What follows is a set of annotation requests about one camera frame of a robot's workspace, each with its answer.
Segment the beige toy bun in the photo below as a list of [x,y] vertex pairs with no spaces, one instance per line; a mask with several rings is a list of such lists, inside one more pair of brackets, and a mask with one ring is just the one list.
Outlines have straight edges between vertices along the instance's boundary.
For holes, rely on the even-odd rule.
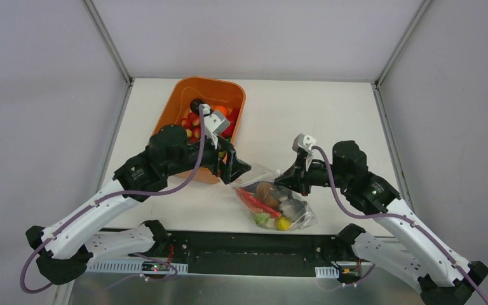
[[255,197],[265,206],[273,210],[279,210],[281,201],[274,196],[274,185],[268,182],[260,182],[255,190]]

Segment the clear zip top bag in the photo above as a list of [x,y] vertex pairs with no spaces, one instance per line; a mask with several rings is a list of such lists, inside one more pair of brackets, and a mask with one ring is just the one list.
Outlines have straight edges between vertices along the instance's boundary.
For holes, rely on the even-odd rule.
[[318,217],[311,205],[286,187],[275,185],[281,175],[279,170],[270,170],[253,164],[251,171],[231,183],[242,204],[242,210],[257,227],[294,231],[318,224]]

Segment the toy watermelon slice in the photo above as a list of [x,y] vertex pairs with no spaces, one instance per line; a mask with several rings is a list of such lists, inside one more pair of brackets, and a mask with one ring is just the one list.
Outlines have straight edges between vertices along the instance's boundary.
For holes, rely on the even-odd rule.
[[271,219],[281,217],[281,213],[264,205],[259,199],[242,188],[235,189],[237,197],[246,205],[246,207],[253,213],[267,213]]

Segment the yellow toy corn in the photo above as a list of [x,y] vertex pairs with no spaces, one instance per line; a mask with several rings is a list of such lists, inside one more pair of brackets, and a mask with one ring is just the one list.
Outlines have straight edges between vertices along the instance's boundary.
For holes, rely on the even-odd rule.
[[279,217],[275,219],[274,224],[275,228],[279,231],[288,231],[292,226],[292,222],[286,217]]

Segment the white toy cauliflower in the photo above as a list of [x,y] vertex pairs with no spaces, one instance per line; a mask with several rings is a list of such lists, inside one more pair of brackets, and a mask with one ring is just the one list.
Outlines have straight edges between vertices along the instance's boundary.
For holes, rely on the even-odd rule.
[[255,224],[259,227],[267,227],[270,220],[270,214],[266,212],[255,213],[252,217]]

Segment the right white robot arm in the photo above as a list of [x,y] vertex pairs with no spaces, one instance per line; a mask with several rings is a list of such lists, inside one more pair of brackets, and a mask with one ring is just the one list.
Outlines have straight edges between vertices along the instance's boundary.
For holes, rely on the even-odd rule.
[[338,207],[354,219],[373,220],[390,232],[402,249],[385,245],[355,224],[347,225],[335,240],[341,259],[354,257],[371,262],[411,286],[425,304],[465,304],[478,294],[488,304],[481,284],[488,267],[469,261],[443,242],[410,209],[400,193],[384,178],[372,173],[367,155],[352,140],[334,144],[332,155],[322,153],[316,140],[298,135],[292,146],[293,165],[275,180],[301,195],[313,186],[331,189]]

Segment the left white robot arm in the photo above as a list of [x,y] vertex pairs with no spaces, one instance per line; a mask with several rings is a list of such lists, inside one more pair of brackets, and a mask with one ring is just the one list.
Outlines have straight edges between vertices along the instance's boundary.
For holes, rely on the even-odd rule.
[[237,157],[234,146],[225,139],[213,144],[203,137],[190,143],[183,127],[164,126],[76,211],[52,226],[32,226],[26,231],[34,251],[30,261],[51,284],[63,285],[105,259],[135,254],[161,257],[167,252],[169,235],[158,220],[117,233],[101,234],[100,230],[145,200],[170,194],[169,177],[195,174],[200,168],[230,184],[251,166]]

